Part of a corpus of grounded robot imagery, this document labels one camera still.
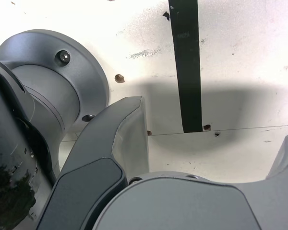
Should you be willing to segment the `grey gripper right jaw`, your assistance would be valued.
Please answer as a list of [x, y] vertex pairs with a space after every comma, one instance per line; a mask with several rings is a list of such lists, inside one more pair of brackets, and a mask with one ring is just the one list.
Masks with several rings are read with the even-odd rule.
[[116, 195], [94, 229], [288, 230], [288, 135], [264, 180], [150, 177]]

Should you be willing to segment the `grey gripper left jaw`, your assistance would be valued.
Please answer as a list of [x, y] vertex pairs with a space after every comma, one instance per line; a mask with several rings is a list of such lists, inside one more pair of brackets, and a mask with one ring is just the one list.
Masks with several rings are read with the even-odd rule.
[[123, 98], [93, 118], [74, 144], [37, 228], [90, 230], [131, 178], [149, 172], [145, 101]]

